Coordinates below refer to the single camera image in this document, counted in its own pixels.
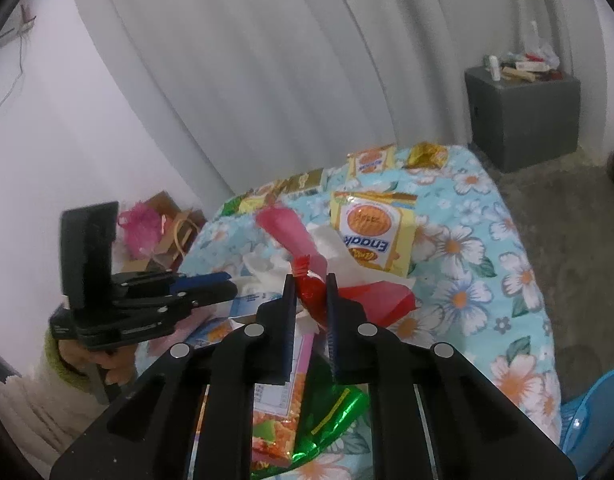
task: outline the blue plastic stool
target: blue plastic stool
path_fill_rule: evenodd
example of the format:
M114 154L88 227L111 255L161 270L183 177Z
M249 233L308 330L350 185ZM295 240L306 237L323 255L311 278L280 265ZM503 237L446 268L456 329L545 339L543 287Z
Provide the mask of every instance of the blue plastic stool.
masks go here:
M583 478L614 441L614 370L586 394L563 404L561 415L560 448Z

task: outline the person's hand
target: person's hand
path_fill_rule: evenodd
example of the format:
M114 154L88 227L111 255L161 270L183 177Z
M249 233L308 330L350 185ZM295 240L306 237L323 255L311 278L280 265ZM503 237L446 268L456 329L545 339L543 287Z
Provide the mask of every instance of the person's hand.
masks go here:
M127 384L136 369L134 354L138 345L123 346L113 354L107 352L90 352L82 344L73 339L61 339L58 342L58 352L67 364L83 372L90 363L95 363L109 370L105 376L105 384Z

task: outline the gray nightstand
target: gray nightstand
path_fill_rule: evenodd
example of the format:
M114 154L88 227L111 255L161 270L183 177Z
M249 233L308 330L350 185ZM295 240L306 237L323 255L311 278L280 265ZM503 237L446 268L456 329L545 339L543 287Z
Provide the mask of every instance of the gray nightstand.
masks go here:
M494 82L484 67L465 71L473 142L504 172L576 151L580 81Z

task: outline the plastic bag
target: plastic bag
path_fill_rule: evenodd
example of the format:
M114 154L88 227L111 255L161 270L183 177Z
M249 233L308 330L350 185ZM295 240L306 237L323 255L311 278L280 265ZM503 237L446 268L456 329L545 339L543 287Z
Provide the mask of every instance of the plastic bag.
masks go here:
M163 233L161 216L154 209L138 202L118 215L118 225L124 231L124 243L133 259L152 256Z
M530 22L529 34L524 38L524 51L543 58L552 70L560 66L560 57L557 56L551 44L538 35L538 23L535 21Z

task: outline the blue floral blanket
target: blue floral blanket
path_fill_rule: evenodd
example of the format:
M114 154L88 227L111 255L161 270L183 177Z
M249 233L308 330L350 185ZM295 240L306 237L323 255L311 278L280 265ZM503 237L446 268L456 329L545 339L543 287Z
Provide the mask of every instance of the blue floral blanket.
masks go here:
M402 168L409 150L397 155ZM447 341L486 375L555 443L560 386L544 298L509 211L494 182L465 147L450 146L442 170L387 170L345 182L347 166L327 172L325 191L287 205L305 224L329 223L334 190L377 187L418 195L411 252L417 309L395 323L402 340ZM181 272L248 275L243 254L278 249L251 215L217 218L196 239ZM371 431L361 417L327 453L283 480L367 479Z

